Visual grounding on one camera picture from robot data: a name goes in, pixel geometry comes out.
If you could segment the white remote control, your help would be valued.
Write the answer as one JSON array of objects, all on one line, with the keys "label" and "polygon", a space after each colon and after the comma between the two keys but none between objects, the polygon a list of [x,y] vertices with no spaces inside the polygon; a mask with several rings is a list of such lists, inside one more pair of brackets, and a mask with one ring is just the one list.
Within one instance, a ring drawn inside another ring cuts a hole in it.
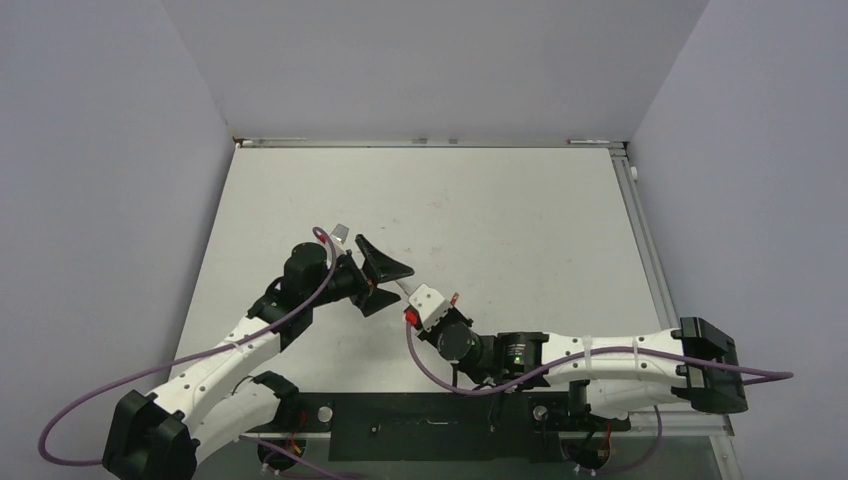
[{"label": "white remote control", "polygon": [[408,281],[406,279],[398,279],[395,281],[395,283],[402,290],[403,294],[406,297],[410,297],[417,289],[417,287],[411,281]]}]

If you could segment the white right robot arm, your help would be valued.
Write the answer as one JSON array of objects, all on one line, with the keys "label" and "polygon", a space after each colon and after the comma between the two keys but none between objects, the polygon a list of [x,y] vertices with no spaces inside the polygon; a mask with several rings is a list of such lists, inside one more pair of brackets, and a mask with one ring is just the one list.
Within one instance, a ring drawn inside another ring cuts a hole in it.
[{"label": "white right robot arm", "polygon": [[624,337],[545,332],[479,335],[455,306],[424,318],[408,308],[410,337],[433,346],[443,360],[479,384],[479,396],[565,385],[567,419],[589,428],[601,418],[687,402],[699,412],[748,409],[732,337],[699,317],[676,328]]}]

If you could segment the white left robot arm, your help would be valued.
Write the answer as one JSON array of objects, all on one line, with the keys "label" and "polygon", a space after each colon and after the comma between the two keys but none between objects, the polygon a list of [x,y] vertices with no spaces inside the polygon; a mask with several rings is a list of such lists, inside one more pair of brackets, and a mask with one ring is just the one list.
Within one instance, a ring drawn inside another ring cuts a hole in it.
[{"label": "white left robot arm", "polygon": [[355,237],[364,260],[320,228],[296,245],[283,273],[208,356],[147,394],[132,390],[115,407],[101,464],[119,479],[190,479],[210,454],[263,424],[274,430],[296,421],[297,389],[265,372],[260,385],[233,393],[237,382],[282,353],[313,321],[316,308],[349,300],[363,316],[400,301],[382,284],[414,269]]}]

